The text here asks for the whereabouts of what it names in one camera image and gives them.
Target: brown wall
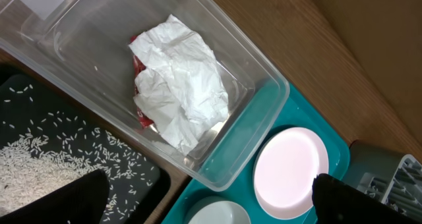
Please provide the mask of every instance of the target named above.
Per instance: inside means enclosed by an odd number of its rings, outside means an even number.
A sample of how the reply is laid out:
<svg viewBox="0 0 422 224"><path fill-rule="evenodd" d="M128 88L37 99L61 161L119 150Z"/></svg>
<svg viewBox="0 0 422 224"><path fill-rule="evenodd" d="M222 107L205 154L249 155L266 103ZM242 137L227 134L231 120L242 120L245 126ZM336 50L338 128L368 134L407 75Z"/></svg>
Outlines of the brown wall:
<svg viewBox="0 0 422 224"><path fill-rule="evenodd" d="M422 0L313 0L422 142Z"/></svg>

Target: white plate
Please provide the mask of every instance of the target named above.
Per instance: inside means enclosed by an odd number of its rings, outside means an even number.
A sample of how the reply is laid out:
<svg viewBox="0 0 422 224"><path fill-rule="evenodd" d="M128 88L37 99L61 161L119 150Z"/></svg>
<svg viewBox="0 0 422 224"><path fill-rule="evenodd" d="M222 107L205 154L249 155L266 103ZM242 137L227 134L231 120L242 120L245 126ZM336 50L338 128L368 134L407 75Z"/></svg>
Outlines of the white plate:
<svg viewBox="0 0 422 224"><path fill-rule="evenodd" d="M289 128L261 149L254 168L254 190L261 208L277 219L293 219L311 207L313 179L328 173L328 154L307 128Z"/></svg>

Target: black object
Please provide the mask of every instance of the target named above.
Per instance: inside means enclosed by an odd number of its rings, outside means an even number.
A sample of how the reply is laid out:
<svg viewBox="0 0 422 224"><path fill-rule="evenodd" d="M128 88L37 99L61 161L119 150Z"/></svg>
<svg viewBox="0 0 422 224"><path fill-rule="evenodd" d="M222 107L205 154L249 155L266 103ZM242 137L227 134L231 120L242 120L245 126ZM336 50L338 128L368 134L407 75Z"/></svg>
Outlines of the black object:
<svg viewBox="0 0 422 224"><path fill-rule="evenodd" d="M107 204L108 193L107 175L96 170L0 217L0 224L98 224Z"/></svg>
<svg viewBox="0 0 422 224"><path fill-rule="evenodd" d="M419 223L327 174L314 179L312 201L321 224Z"/></svg>

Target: white bowl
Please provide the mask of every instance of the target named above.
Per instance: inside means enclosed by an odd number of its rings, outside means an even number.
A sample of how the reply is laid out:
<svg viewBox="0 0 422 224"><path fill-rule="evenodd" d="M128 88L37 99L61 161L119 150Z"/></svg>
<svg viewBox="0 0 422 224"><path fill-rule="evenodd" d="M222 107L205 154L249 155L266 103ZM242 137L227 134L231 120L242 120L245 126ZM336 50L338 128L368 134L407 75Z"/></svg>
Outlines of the white bowl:
<svg viewBox="0 0 422 224"><path fill-rule="evenodd" d="M207 197L187 213L188 224L251 224L248 213L239 204L221 197Z"/></svg>
<svg viewBox="0 0 422 224"><path fill-rule="evenodd" d="M261 208L277 219L293 219L311 207L313 179L328 173L328 154L307 128L289 128L261 149L254 168L254 190Z"/></svg>

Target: dish rack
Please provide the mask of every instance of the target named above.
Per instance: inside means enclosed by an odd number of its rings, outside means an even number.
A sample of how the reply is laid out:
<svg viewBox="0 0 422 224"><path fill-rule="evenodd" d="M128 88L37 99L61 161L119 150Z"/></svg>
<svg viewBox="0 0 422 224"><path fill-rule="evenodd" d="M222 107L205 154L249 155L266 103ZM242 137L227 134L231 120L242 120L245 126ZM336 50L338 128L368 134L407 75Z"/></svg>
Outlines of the dish rack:
<svg viewBox="0 0 422 224"><path fill-rule="evenodd" d="M344 180L348 185L422 222L422 165L418 160L359 142L351 147L351 160Z"/></svg>

